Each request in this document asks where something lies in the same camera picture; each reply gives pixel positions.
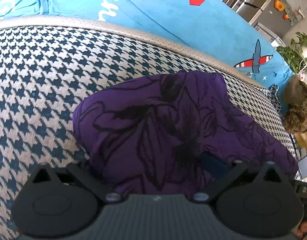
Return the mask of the person's right hand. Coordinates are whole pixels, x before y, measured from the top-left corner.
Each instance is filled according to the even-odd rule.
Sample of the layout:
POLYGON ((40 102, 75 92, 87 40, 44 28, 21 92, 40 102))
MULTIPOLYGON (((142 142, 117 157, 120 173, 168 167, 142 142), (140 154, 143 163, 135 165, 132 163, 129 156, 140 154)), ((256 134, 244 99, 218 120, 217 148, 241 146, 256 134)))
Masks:
POLYGON ((303 220, 294 233, 298 239, 307 240, 307 220, 303 220))

